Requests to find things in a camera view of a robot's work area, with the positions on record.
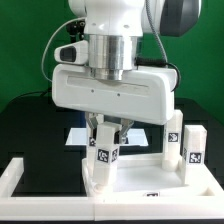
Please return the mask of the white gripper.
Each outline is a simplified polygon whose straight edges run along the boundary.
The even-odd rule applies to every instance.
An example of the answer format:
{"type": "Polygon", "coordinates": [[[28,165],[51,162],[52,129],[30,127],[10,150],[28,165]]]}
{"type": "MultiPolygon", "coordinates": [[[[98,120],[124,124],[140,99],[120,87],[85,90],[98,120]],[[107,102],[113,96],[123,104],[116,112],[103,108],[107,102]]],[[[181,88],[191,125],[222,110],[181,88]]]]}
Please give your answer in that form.
{"type": "Polygon", "coordinates": [[[175,84],[174,69],[139,66],[113,81],[93,78],[84,66],[59,64],[53,71],[52,98],[59,107],[86,112],[90,137],[103,115],[123,118],[119,143],[124,144],[133,121],[164,125],[172,118],[175,84]]]}

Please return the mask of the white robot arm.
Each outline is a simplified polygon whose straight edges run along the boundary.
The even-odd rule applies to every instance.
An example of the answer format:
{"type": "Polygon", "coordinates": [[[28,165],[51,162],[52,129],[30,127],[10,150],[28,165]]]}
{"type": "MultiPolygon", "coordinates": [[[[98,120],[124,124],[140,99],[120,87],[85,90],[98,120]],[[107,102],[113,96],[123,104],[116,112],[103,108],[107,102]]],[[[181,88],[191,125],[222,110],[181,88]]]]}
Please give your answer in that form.
{"type": "Polygon", "coordinates": [[[179,71],[138,56],[145,33],[179,37],[197,23],[201,0],[69,0],[85,39],[55,50],[52,98],[86,113],[98,140],[122,142],[135,121],[166,124],[179,71]]]}

